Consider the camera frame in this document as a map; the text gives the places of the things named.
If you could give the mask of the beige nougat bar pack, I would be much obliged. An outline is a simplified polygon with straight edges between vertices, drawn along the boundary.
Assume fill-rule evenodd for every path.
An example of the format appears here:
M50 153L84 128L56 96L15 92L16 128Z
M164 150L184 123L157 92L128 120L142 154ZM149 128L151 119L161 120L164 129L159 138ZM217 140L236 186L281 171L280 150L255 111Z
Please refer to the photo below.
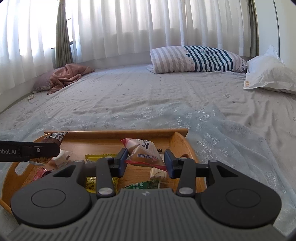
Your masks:
M159 181L166 181L167 179L167 172L160 170L158 168L151 168L149 174L149 180L159 180Z

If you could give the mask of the white red pastry pack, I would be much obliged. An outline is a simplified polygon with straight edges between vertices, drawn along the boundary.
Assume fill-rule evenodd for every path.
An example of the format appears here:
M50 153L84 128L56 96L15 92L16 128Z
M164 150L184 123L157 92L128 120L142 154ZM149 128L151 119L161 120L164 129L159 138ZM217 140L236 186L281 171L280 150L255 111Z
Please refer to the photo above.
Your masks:
M121 143L128 150L128 157L125 160L127 164L157 168L166 171L166 165L163 162L156 146L148 140L133 138L124 138Z

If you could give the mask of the green peas snack bag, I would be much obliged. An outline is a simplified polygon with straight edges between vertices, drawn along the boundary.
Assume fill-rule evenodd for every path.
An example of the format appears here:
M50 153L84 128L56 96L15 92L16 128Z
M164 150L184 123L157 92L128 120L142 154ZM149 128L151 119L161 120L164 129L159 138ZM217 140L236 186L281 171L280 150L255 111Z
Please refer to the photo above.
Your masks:
M160 180L149 180L125 186L124 189L159 189Z

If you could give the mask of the small red candy pack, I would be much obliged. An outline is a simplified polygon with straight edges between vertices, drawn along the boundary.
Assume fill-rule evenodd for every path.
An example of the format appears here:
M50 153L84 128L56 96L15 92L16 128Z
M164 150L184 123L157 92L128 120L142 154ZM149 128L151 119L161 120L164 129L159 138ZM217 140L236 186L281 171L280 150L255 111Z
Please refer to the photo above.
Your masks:
M47 176L48 174L50 174L52 171L51 170L47 170L45 168L41 168L40 170L37 171L37 173L35 174L35 176L32 179L32 182L41 179L42 177Z

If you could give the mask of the dark red chocolate wafer pack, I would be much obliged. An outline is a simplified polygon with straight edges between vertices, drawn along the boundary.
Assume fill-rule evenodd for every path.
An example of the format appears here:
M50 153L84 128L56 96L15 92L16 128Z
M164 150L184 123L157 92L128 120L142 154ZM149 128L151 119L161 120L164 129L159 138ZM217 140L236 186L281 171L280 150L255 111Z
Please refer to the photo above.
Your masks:
M45 165L53 157L60 154L60 145L67 132L51 133L45 137L40 143L34 143L30 150L30 163L34 165Z

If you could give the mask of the wooden serving tray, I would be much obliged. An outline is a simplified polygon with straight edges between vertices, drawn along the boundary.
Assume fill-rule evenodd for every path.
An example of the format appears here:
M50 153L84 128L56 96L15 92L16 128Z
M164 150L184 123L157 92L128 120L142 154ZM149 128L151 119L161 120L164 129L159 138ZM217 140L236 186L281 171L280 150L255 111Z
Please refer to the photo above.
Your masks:
M154 142L162 151L170 149L176 157L189 157L197 161L197 157L189 141L186 139L186 128L163 130L118 130L118 131L69 131L64 138L61 149L69 151L73 157L83 160L86 154L115 154L118 153L124 138L137 138ZM12 195L31 183L40 166L29 164L20 175L16 173L18 163L12 163L4 184L1 187L1 206L11 211L10 201Z

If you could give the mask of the light blue snowflake tulle cloth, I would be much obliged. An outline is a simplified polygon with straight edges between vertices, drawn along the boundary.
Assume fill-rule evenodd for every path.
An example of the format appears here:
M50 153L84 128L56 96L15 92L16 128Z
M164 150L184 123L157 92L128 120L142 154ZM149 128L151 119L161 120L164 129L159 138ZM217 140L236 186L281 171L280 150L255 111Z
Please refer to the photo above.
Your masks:
M188 128L188 140L202 163L216 159L274 189L282 199L275 226L284 235L295 229L295 193L279 168L265 138L250 128L228 120L215 105L194 110L176 102L119 113L22 114L1 121L1 139L32 141L44 130L112 131L145 128Z

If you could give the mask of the small trinket on bed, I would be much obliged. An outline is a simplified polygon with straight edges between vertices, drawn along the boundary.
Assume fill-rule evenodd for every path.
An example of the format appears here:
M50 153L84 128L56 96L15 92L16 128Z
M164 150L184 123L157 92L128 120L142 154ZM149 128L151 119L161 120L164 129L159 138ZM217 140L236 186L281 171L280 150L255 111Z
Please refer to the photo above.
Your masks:
M34 98L35 98L34 95L29 95L29 96L25 99L25 101L30 101L30 100L32 100L32 99L34 99Z

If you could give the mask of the purple pillow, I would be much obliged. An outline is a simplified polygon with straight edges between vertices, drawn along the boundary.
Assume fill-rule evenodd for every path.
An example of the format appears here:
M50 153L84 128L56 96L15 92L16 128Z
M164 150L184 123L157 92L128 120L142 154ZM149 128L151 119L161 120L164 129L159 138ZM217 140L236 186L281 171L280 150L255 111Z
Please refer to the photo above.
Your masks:
M47 73L44 73L42 75L39 75L39 76L33 78L34 85L33 85L32 91L33 92L48 91L51 87L51 84L49 82L50 77L57 70L59 70L59 68L54 69L54 70L50 70Z

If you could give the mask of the grey bed sheet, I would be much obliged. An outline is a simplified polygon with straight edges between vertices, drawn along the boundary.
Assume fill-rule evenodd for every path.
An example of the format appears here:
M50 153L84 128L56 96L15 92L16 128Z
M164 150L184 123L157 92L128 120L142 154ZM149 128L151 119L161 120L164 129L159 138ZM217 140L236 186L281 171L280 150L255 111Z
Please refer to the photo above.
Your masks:
M230 121L265 138L274 154L295 156L295 97L264 89L244 90L246 76L233 72L152 74L145 66L97 70L55 94L36 93L1 113L2 120L22 114L119 113L181 102L194 110L213 104Z

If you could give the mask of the pink crumpled blanket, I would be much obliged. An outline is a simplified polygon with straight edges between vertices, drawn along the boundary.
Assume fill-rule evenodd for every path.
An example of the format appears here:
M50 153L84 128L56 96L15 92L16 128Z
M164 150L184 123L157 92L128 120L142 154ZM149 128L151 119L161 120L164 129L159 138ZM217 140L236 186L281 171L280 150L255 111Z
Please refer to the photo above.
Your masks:
M80 64L66 64L54 71L49 78L50 88L47 94L55 93L68 85L71 85L82 78L82 76L92 73L95 70L89 66Z

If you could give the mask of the striped pillow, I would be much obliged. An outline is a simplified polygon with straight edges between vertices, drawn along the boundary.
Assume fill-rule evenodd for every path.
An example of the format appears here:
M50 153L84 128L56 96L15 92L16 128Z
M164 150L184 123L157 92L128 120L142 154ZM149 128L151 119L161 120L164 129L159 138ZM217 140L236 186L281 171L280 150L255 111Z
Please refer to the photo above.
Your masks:
M168 46L150 51L147 70L154 74L171 72L238 72L247 70L247 62L230 51L206 46Z

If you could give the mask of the green drape curtain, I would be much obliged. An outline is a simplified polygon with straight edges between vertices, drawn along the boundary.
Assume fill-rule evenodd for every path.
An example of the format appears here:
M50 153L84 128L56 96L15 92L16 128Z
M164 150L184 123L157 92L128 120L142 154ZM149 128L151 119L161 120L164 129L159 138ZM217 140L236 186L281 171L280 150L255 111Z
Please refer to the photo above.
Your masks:
M259 37L257 14L254 0L248 0L249 20L250 20L250 57L256 57L259 54Z
M64 0L60 0L58 6L56 21L55 62L57 68L64 67L66 64L73 62Z

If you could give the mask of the white pillow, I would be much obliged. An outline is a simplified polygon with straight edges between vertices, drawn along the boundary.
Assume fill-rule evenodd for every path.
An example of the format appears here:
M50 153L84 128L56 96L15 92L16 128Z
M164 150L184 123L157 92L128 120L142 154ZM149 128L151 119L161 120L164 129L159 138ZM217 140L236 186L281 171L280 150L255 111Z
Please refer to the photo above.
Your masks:
M279 57L273 45L264 55L247 61L244 89L263 88L276 92L295 94L295 72L288 68Z

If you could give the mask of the right green drape curtain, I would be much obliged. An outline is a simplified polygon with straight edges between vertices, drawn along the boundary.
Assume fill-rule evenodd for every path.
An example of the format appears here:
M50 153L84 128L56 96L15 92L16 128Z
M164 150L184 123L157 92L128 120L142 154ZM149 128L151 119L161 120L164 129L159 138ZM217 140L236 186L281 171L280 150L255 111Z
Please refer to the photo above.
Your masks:
M259 37L257 14L254 0L248 0L249 20L250 20L250 57L256 57L259 54Z

